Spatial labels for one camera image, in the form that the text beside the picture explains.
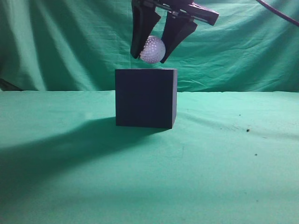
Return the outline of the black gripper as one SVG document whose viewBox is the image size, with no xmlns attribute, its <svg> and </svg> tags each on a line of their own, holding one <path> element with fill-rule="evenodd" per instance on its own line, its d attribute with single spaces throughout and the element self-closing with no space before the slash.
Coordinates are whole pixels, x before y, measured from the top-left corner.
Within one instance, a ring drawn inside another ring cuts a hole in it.
<svg viewBox="0 0 299 224">
<path fill-rule="evenodd" d="M 153 28 L 161 19 L 156 7 L 171 13 L 167 14 L 162 35 L 166 52 L 161 63 L 165 63 L 174 49 L 196 30 L 194 19 L 213 26 L 219 17 L 218 12 L 193 0 L 132 0 L 131 3 L 133 32 L 130 53 L 133 58 L 139 57 Z"/>
</svg>

